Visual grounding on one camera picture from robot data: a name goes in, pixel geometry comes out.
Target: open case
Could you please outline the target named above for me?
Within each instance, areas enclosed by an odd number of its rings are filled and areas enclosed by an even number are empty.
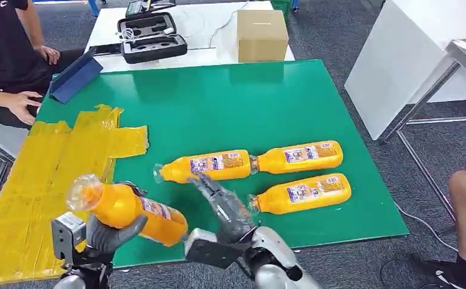
[[[118,21],[118,31],[130,28],[135,38],[123,41],[121,53],[127,63],[141,63],[187,53],[187,42],[176,33],[168,12],[143,13]]]

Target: green cutting mat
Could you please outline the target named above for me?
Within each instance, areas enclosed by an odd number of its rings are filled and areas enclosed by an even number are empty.
[[[124,108],[121,126],[148,125],[145,155],[118,159],[114,178],[129,180],[149,197],[182,212],[189,230],[217,229],[210,206],[192,185],[156,184],[152,168],[186,156],[230,149],[263,154],[271,148],[336,140],[344,161],[336,169],[223,181],[247,202],[276,184],[340,172],[352,186],[345,203],[286,215],[255,218],[291,247],[408,234],[382,178],[320,60],[233,64],[103,73],[68,104],[46,99],[38,120],[73,125],[97,104]],[[183,244],[164,247],[136,237],[114,257],[117,267],[184,259]]]

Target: bottle cap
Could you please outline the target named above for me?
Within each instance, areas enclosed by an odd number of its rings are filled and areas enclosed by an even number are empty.
[[[250,194],[247,196],[249,200],[249,211],[252,215],[257,215],[259,213],[259,202],[258,197]]]
[[[258,157],[249,155],[249,161],[250,161],[250,174],[254,175],[255,173],[259,172]]]
[[[157,184],[160,184],[164,181],[164,177],[162,176],[162,168],[164,167],[163,164],[155,164],[154,165],[154,179]]]
[[[91,210],[102,196],[102,183],[94,175],[82,175],[73,181],[66,195],[66,204],[71,210]]]

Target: cardboard box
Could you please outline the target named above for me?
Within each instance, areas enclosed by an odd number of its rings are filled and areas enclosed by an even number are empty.
[[[281,10],[239,10],[238,62],[283,61],[288,31]]]

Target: yellow plastic wrap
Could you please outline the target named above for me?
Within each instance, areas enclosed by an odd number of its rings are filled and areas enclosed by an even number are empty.
[[[97,108],[79,113],[73,129],[66,122],[31,128],[0,193],[0,284],[62,274],[50,221],[67,211],[72,181],[94,173],[110,182],[114,158],[146,152],[146,126],[117,128],[122,110]]]

